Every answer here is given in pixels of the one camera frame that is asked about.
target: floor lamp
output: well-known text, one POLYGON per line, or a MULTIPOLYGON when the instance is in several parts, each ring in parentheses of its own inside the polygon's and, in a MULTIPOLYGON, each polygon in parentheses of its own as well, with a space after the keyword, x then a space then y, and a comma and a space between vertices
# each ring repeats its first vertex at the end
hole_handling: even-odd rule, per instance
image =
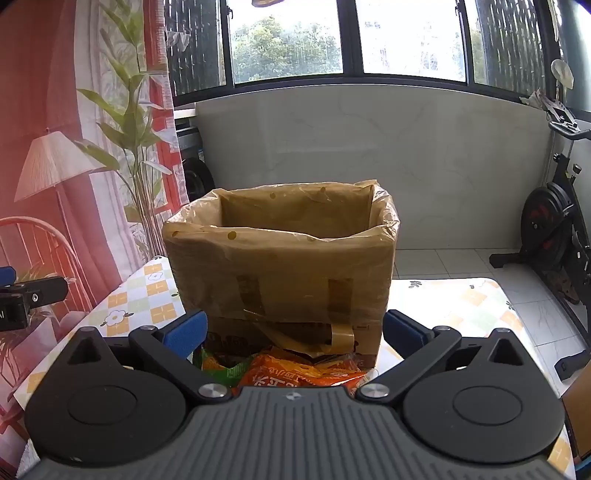
MULTIPOLYGON (((72 241, 72 234, 68 226, 60 189, 57 185, 64 180, 76 177, 82 173, 98 170, 102 165, 94 162, 81 152, 63 133, 51 132, 38 137, 31 142, 29 152, 22 167, 18 180, 17 192, 14 201, 28 198, 36 193, 54 187, 61 217, 66 226, 66 237, 70 246, 76 253, 76 246, 72 241)), ((84 271, 80 269, 81 281, 93 304, 96 299, 89 288, 84 271)))

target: snack bag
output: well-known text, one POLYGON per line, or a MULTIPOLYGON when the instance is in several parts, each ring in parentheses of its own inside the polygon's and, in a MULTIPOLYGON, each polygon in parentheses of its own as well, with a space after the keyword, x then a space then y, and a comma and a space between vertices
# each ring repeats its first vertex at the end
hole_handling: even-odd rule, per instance
POLYGON ((201 370, 211 375, 217 382, 227 387, 235 387, 251 364, 252 357, 234 367, 224 367, 205 348, 201 349, 201 370))
POLYGON ((333 387, 343 385, 353 394, 365 383, 362 372, 350 357, 317 365, 276 358, 268 353, 255 356, 239 387, 333 387))

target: lamp shade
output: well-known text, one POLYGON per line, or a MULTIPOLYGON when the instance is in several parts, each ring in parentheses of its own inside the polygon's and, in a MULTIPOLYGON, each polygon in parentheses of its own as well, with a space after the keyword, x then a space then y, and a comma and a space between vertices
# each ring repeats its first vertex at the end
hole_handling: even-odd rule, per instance
POLYGON ((101 167, 98 162, 82 153, 63 133, 43 135, 31 142, 14 201, 101 167))
POLYGON ((252 0, 253 7, 270 7, 271 5, 278 4, 283 0, 252 0))

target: orange snack bag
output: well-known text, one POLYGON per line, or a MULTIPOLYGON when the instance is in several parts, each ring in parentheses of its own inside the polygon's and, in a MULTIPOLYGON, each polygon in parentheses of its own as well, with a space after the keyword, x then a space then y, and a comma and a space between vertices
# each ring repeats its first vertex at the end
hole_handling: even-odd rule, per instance
POLYGON ((333 387, 343 385, 354 393, 363 381, 362 372, 350 358, 337 359, 317 365, 276 358, 260 353, 252 361, 239 387, 333 387))

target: window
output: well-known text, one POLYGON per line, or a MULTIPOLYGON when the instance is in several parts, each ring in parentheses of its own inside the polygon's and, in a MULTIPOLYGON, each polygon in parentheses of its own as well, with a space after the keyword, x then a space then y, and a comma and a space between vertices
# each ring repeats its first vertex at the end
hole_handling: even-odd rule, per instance
POLYGON ((476 83, 531 94, 545 90, 544 56, 532 0, 465 0, 476 83))
POLYGON ((226 84, 218 0, 164 0, 173 96, 226 84))
POLYGON ((366 73, 466 80, 455 0, 357 0, 366 73))
POLYGON ((228 0, 235 83, 342 73, 336 0, 228 0))
MULTIPOLYGON (((550 0, 161 1, 175 105, 322 83, 420 85, 517 102, 538 88, 556 94, 550 63, 561 50, 550 0)), ((563 30, 564 53, 584 57, 563 30)), ((569 99, 588 105, 589 92, 569 99)))
POLYGON ((558 0, 556 7, 564 59, 574 77, 573 89, 564 93, 564 103, 591 112, 591 9, 574 0, 558 0))

